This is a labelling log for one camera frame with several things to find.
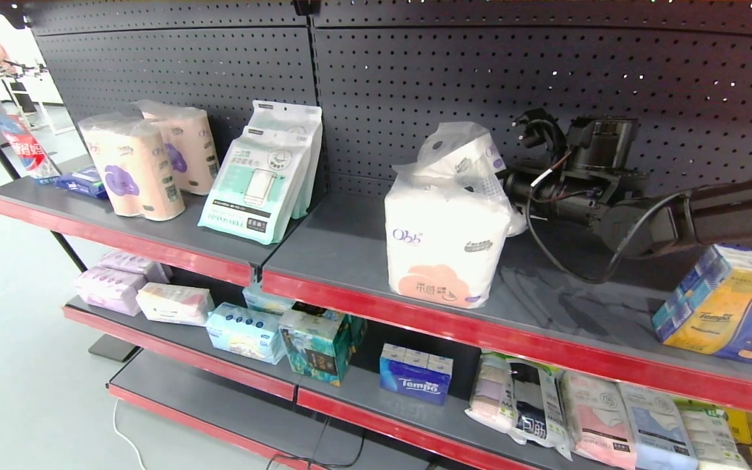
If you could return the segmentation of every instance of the pink package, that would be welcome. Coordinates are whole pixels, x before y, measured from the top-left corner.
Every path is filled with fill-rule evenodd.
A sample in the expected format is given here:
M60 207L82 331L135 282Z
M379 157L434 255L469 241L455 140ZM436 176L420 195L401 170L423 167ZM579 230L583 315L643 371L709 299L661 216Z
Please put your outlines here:
M170 266L120 250L104 254L98 265L127 273L143 274L148 283L169 283L173 275Z
M135 316L141 312L141 307L135 301L135 294L146 283L141 274L96 266L74 280L74 290L90 306Z
M635 441L617 384L566 372L562 395L573 452L624 470L635 470Z

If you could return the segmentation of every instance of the toilet paper package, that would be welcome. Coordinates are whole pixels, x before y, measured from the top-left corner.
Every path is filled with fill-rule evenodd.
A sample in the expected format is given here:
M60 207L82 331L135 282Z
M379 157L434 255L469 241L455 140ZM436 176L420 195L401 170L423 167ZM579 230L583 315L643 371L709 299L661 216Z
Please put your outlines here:
M104 254L98 265L127 273L142 274L148 283L169 283L170 277L173 276L170 266L120 250Z
M384 200L388 282L400 295L476 309L489 297L505 238L525 221L495 177L492 139L444 154L455 135L436 132L417 163L394 166Z
M635 438L614 382L565 372L561 396L573 452L624 470L635 470Z
M164 140L152 122L112 113L78 126L116 214L164 221L185 211Z
M672 399L635 384L619 384L641 470L695 470L698 459Z
M269 131L286 131L310 136L313 139L309 152L304 155L308 161L307 172L304 176L304 184L301 193L292 209L292 218L301 218L307 215L307 209L313 199L315 187L315 172L319 167L321 155L321 140L323 125L321 123L321 108L318 106L305 106L303 104L275 103L274 101L254 101L254 113L248 125L258 129Z
M204 325L214 307L211 291L181 285L147 283L135 301L149 321Z
M133 104L161 131L179 189L207 196L219 172L217 147L214 146L207 111L149 99Z
M140 274L96 266L81 273L72 284L77 295L90 306L135 316L141 312L135 294L146 282Z
M304 184L311 137L245 126L230 143L200 227L268 245L280 242Z

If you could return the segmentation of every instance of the blue package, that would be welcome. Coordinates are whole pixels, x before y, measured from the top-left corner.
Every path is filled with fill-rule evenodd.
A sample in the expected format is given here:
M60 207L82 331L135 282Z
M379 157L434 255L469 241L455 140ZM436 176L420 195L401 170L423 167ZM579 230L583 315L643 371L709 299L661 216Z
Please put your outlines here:
M385 344L379 358L379 386L391 392L443 405L453 360Z
M96 197L98 199L108 199L104 182L101 181L101 174L95 166L87 166L77 172L65 173L54 183L56 187L62 187L75 193L86 194L86 196Z
M211 312L205 329L211 344L222 351L277 364L286 355L277 330L280 317L224 302Z

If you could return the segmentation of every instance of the plastic packaging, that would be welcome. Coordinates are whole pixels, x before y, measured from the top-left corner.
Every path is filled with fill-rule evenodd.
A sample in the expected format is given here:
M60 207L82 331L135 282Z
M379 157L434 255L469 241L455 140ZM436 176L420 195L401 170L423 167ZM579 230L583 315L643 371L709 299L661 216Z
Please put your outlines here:
M426 139L417 163L394 166L397 178L384 200L388 282L408 297L476 309L489 298L505 238L523 231L525 219L489 163L487 154L497 154L492 139L443 151L465 140L457 129L480 128L450 124Z
M230 143L200 227L268 245L280 242L304 184L311 139L245 126Z
M185 211L161 132L152 122L113 113L78 126L116 214L164 221Z
M318 106L275 103L274 101L254 101L253 104L254 113L248 125L269 131L293 132L301 136L310 136L313 139L313 145L304 155L309 162L304 176L304 185L301 186L298 201L292 209L292 218L304 217L313 199L315 172L319 167L323 136L322 110Z
M149 99L133 105L161 131L179 189L207 196L220 167L207 111Z

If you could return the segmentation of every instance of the blue tissue pack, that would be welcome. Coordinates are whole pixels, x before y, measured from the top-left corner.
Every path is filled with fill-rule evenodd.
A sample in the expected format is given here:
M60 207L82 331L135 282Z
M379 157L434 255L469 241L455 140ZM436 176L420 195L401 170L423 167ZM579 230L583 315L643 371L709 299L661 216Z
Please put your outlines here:
M292 298L280 297L279 295L268 294L263 292L260 283L251 283L245 289L242 289L242 296L245 298L245 305L249 309L260 312L277 313L283 315L292 306L295 301Z
M391 392L443 405L453 360L385 343L379 358L379 386Z
M286 355L279 322L280 316L273 313L224 302L211 312L205 329L218 350L277 364Z

